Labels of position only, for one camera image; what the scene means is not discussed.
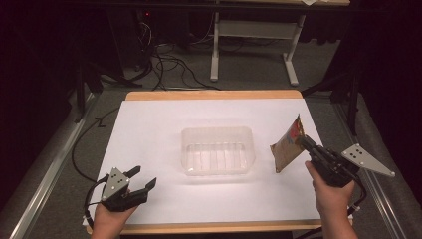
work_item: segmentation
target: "table leg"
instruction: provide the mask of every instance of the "table leg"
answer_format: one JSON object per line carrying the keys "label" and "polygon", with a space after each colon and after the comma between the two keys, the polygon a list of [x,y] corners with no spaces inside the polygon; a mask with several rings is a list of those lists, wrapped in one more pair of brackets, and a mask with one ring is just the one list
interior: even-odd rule
{"label": "table leg", "polygon": [[211,59],[211,82],[218,81],[218,38],[219,38],[219,22],[220,14],[216,12],[214,14],[214,49],[212,52]]}
{"label": "table leg", "polygon": [[285,62],[286,70],[288,71],[289,81],[292,86],[296,87],[299,85],[298,77],[296,76],[295,69],[292,63],[293,53],[295,52],[296,45],[298,44],[299,36],[301,35],[302,28],[305,22],[305,15],[301,15],[298,21],[298,25],[292,37],[291,47],[288,53],[283,54],[283,60]]}

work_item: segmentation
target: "table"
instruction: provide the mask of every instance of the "table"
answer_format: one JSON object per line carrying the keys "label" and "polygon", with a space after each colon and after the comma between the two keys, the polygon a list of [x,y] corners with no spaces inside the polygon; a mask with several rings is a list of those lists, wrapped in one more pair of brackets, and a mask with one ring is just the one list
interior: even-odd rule
{"label": "table", "polygon": [[[255,3],[275,3],[275,4],[311,4],[313,1],[302,0],[232,0],[231,2],[255,2]],[[316,0],[314,4],[324,6],[348,6],[349,0]],[[292,57],[298,44],[299,36],[305,23],[306,15],[300,15],[295,23],[280,22],[255,22],[255,21],[234,21],[220,20],[219,12],[214,14],[214,47],[211,59],[211,81],[218,81],[219,49],[218,42],[220,36],[230,37],[253,37],[267,39],[287,39],[291,40],[287,53],[283,53],[283,61],[288,72],[289,81],[292,86],[298,86],[299,81],[296,76]]]}
{"label": "table", "polygon": [[[129,170],[132,190],[157,185],[127,221],[122,234],[299,230],[320,227],[303,152],[275,173],[270,144],[300,114],[306,134],[320,138],[298,91],[133,92],[123,101],[100,175]],[[192,177],[180,165],[180,132],[187,126],[246,125],[256,161],[243,175]],[[98,201],[101,189],[94,193]],[[90,208],[94,215],[95,208]]]}

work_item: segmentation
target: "gray carpet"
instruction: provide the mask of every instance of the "gray carpet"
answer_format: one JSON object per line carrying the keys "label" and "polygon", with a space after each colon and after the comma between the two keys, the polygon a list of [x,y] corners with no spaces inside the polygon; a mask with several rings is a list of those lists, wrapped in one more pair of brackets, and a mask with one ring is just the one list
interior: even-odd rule
{"label": "gray carpet", "polygon": [[[179,49],[161,49],[161,56],[165,53],[176,56],[192,69],[196,79],[203,84],[217,87],[221,90],[270,90],[292,89],[288,83],[287,73],[280,58],[280,49],[286,48],[286,42],[278,42],[270,46],[246,45],[237,52],[222,52],[220,55],[220,78],[218,83],[209,82],[209,66],[211,62],[210,49],[192,48],[189,52]],[[332,54],[337,44],[317,45],[315,42],[299,44],[294,56],[294,65],[300,81],[300,86],[295,88],[303,90],[318,83],[329,65]],[[224,46],[226,50],[236,49],[236,46]],[[190,73],[183,74],[180,66],[172,69],[174,63],[164,65],[162,84],[166,89],[194,85]],[[129,76],[135,75],[132,69],[126,69]],[[143,91],[150,91],[158,79],[154,73],[138,81],[144,84]],[[118,107],[127,92],[133,91],[122,86],[105,84],[104,92],[98,96],[94,109],[87,116],[84,129],[115,107]],[[307,99],[310,111],[316,123],[316,128],[325,146],[334,150],[343,150],[349,147],[356,138],[350,136],[347,128],[338,116],[338,109],[332,105],[327,93],[318,93]],[[97,178],[106,146],[112,131],[117,113],[111,114],[103,121],[106,127],[93,127],[78,144],[76,148],[76,163],[88,176]],[[408,238],[422,238],[422,230],[418,222],[422,221],[419,204],[415,201],[410,189],[404,182],[399,170],[385,149],[382,139],[373,125],[364,102],[359,101],[357,114],[357,139],[369,152],[380,159],[388,167],[397,172],[393,179],[379,176],[380,184],[385,190],[400,225]],[[60,147],[56,138],[52,141],[52,148]],[[42,179],[43,172],[48,168],[51,156],[45,152],[35,163],[37,166],[28,172],[27,184],[21,185],[0,217],[0,238],[10,236],[18,222],[26,204],[32,197]],[[67,156],[66,165],[51,192],[38,220],[29,233],[28,238],[89,238],[89,234],[82,226],[83,203],[91,183],[80,177],[73,169],[71,156]],[[376,201],[369,193],[362,204],[362,209],[354,214],[354,228],[360,238],[397,238],[391,236],[385,226]]]}

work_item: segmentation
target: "wooden table edge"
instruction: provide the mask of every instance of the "wooden table edge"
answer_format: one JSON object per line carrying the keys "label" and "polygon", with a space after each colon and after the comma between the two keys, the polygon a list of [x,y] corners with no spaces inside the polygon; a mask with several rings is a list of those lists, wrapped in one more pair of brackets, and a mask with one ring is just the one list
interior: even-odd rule
{"label": "wooden table edge", "polygon": [[[158,225],[125,225],[121,231],[121,235],[292,231],[315,229],[319,227],[319,219],[269,222],[174,223]],[[92,233],[90,226],[87,226],[87,231],[90,234]]]}
{"label": "wooden table edge", "polygon": [[127,101],[165,100],[239,100],[239,99],[302,99],[297,90],[270,91],[169,91],[169,92],[130,92]]}

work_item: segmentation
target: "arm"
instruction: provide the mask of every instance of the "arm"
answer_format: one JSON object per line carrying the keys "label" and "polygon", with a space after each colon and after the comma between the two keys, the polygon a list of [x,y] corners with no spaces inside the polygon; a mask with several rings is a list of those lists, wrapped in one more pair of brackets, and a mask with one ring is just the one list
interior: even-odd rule
{"label": "arm", "polygon": [[320,177],[310,161],[306,162],[306,167],[314,180],[316,209],[322,222],[323,238],[357,238],[347,218],[347,205],[353,192],[354,182],[351,181],[344,188],[331,187]]}
{"label": "arm", "polygon": [[98,204],[91,238],[113,239],[117,237],[136,208],[132,207],[124,212],[110,212],[102,204]]}

